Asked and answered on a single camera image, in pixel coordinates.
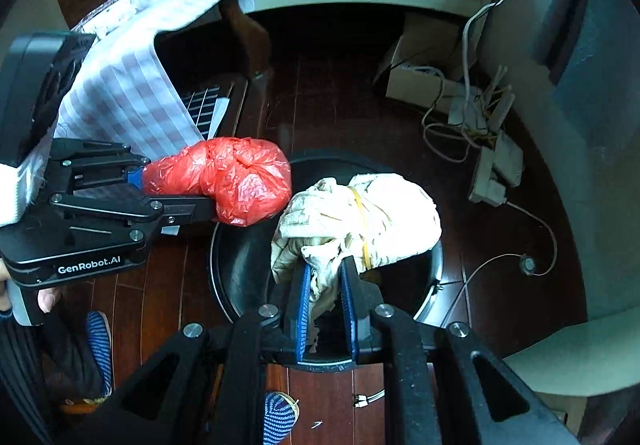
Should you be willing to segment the person left hand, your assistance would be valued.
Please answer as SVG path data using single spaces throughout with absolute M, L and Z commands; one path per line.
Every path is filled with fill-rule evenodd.
M 6 292 L 6 282 L 10 279 L 10 274 L 3 260 L 0 260 L 0 311 L 9 313 L 12 304 Z M 38 305 L 43 313 L 50 313 L 58 303 L 62 295 L 60 288 L 48 288 L 38 291 Z

